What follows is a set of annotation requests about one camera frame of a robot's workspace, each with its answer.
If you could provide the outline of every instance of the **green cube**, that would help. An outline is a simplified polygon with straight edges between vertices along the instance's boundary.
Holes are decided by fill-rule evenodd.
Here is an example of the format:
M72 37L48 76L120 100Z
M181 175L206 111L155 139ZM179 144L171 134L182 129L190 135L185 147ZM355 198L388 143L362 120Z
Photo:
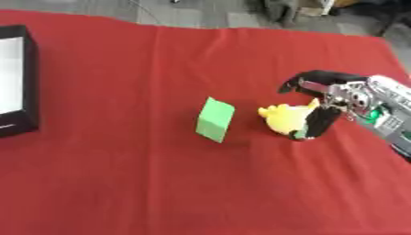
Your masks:
M196 132L221 143L226 136L234 110L232 105L208 97L198 117Z

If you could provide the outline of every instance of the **robotic hand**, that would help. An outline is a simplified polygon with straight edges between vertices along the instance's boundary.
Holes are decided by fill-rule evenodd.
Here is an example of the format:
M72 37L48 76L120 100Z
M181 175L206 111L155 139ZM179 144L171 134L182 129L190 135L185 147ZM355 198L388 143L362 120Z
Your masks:
M344 113L411 160L410 88L381 75L311 71L291 78L278 92L293 89L321 99L321 106L306 118L306 139L321 136Z

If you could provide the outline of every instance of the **yellow toy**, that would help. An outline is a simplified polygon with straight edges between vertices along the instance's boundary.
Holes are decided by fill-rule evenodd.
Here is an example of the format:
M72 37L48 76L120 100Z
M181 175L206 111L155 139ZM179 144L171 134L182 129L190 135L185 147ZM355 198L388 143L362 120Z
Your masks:
M259 108L259 114L265 118L270 129L283 135L290 135L292 132L306 132L305 119L319 106L319 101L315 98L308 106L288 106L287 104L282 104L279 106L269 106L268 108L261 107Z

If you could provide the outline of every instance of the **table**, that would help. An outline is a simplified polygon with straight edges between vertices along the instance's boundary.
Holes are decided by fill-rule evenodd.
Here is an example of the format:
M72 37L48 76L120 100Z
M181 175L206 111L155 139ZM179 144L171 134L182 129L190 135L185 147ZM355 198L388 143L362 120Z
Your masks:
M41 131L0 140L0 233L403 234L410 165L341 119L317 140L272 133L259 106L312 69L407 83L377 38L183 29L0 11L40 49ZM226 141L194 133L211 95L237 111Z

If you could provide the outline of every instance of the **floor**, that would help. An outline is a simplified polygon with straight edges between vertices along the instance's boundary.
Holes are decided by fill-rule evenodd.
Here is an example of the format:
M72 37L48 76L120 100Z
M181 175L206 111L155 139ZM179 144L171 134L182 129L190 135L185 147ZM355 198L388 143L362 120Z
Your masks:
M141 24L188 28L281 28L262 17L260 0L0 0L0 8L115 17ZM379 22L369 17L303 17L291 29L371 35ZM411 29L398 24L385 39L405 69L411 73Z

